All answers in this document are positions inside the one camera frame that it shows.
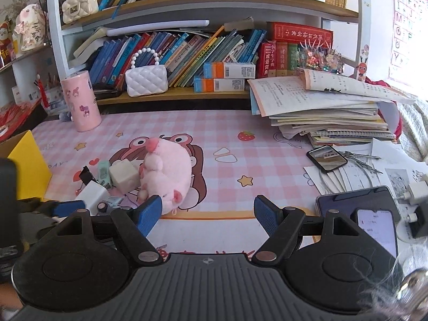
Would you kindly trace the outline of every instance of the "pink pencil holder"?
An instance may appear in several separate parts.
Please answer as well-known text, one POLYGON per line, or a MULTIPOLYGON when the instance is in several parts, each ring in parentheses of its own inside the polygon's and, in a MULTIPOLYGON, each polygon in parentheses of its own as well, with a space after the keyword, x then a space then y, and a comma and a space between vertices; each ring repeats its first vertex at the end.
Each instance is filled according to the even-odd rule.
POLYGON ((64 98, 70 109, 76 130, 89 131, 101 123, 88 71, 81 71, 61 81, 64 98))

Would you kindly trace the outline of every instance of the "white quilted handbag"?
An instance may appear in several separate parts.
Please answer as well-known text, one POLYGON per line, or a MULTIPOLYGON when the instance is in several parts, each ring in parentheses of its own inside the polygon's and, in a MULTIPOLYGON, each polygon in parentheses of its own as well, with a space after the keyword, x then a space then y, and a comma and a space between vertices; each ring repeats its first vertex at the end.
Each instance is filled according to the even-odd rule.
POLYGON ((165 65, 159 65, 158 54, 150 48, 143 48, 131 59, 131 69, 125 72, 127 91, 130 97, 160 94, 168 90, 168 78, 165 65), (155 57, 155 65, 135 67, 136 58, 145 52, 155 57))
POLYGON ((65 0, 63 3, 63 21, 65 24, 97 12, 97 0, 65 0))

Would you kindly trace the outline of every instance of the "pink plush toy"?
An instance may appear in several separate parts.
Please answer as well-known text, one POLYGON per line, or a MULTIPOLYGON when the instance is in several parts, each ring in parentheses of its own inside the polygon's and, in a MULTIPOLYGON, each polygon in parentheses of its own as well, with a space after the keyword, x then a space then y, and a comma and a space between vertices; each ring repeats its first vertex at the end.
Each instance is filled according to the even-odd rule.
POLYGON ((184 147, 165 139, 149 138, 147 154, 140 167, 138 201, 152 195, 162 198, 162 214, 176 210, 190 188, 192 164, 184 147))

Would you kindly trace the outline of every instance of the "pearl handle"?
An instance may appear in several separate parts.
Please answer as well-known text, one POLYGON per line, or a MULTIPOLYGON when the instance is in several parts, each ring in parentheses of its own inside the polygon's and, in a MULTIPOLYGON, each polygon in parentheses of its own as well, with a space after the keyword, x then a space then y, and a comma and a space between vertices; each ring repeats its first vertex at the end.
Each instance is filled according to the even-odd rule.
POLYGON ((158 54, 155 52, 154 49, 147 47, 147 48, 142 48, 138 52, 134 53, 134 55, 131 58, 131 69, 135 69, 135 61, 140 56, 140 54, 146 53, 146 52, 153 54, 153 56, 155 57, 155 65, 159 65, 158 54))

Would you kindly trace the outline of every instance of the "metal screw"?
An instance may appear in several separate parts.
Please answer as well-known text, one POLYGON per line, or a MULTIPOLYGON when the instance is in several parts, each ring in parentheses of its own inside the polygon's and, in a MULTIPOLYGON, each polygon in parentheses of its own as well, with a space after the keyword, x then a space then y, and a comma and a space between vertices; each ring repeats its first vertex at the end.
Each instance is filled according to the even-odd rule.
POLYGON ((138 254, 138 259, 143 262, 154 262, 159 258, 159 254, 153 251, 144 251, 138 254))
POLYGON ((261 262, 271 262, 277 259, 277 255, 275 255, 271 251, 260 251, 255 254, 255 257, 261 262))

